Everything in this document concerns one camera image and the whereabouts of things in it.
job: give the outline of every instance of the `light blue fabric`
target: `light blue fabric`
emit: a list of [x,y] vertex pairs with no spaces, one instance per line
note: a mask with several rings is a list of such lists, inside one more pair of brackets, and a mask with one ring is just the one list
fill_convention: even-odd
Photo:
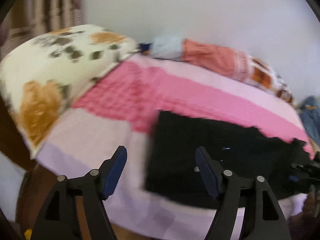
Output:
[[320,109],[316,97],[310,96],[304,102],[300,113],[300,119],[307,134],[320,146]]
[[160,36],[151,44],[150,57],[160,59],[182,60],[183,39],[179,36]]

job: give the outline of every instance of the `black cloth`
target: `black cloth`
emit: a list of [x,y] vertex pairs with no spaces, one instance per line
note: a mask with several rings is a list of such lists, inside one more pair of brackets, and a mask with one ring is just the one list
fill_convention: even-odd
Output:
[[286,143],[267,138],[255,127],[160,112],[145,188],[180,203],[217,208],[218,202],[208,195],[200,173],[195,172],[196,149],[204,146],[224,169],[245,178],[266,178],[277,199],[283,199],[294,194],[285,186],[293,160],[300,156],[309,161],[304,144],[297,139]]

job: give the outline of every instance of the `light pink sheet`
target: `light pink sheet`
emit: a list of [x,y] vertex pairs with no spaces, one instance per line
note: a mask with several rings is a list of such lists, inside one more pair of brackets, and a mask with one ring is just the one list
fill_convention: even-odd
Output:
[[[215,210],[187,207],[143,188],[148,132],[157,109],[254,125],[267,136],[308,142],[299,117],[284,101],[200,67],[135,55],[63,115],[37,160],[73,178],[98,168],[124,145],[126,166],[104,203],[111,222],[157,239],[204,239]],[[309,143],[305,150],[311,152]],[[286,218],[301,210],[304,198],[279,201]],[[243,215],[240,208],[232,240],[239,238]]]

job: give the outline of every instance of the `mattress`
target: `mattress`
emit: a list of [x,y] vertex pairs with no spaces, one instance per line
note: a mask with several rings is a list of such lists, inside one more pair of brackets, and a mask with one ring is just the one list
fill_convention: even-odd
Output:
[[[37,161],[57,175],[83,176],[119,145],[128,160],[115,193],[104,202],[112,223],[158,239],[204,239],[215,210],[185,206],[144,189],[151,131],[159,110],[257,127],[290,142],[308,137],[295,110],[257,88],[181,62],[134,55],[102,79],[53,128]],[[301,211],[305,195],[279,201],[286,218]],[[244,208],[231,239],[238,239]]]

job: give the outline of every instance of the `yellow object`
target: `yellow object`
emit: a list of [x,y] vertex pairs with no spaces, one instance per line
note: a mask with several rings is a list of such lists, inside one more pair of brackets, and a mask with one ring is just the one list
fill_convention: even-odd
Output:
[[24,237],[26,238],[26,240],[30,240],[31,234],[32,234],[32,229],[27,229],[27,230],[24,232]]
[[310,109],[317,109],[317,108],[316,108],[316,106],[306,106],[306,109],[310,110]]

